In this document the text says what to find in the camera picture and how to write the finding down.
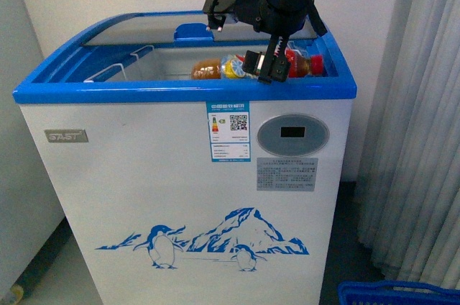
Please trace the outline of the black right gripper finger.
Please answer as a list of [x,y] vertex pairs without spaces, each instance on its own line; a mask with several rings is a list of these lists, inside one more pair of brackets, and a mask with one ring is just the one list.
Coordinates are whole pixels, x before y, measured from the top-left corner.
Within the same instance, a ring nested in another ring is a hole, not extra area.
[[273,48],[270,70],[271,78],[277,82],[285,82],[290,70],[290,62],[285,54],[286,47],[288,46],[288,38],[272,37],[270,44]]

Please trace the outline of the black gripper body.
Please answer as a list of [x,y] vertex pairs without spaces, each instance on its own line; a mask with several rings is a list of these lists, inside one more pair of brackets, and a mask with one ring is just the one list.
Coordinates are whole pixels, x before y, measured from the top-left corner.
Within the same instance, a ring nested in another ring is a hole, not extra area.
[[289,37],[309,21],[317,35],[327,33],[314,0],[242,0],[242,10],[246,24],[257,32]]

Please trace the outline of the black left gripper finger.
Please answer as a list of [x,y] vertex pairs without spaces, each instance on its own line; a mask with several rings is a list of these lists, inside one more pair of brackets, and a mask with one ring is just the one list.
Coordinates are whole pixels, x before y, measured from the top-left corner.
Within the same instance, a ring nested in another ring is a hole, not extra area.
[[262,67],[258,75],[258,81],[263,84],[271,84],[272,81],[281,82],[284,79],[284,65],[282,59],[275,54],[280,37],[272,35],[267,51],[264,54]]

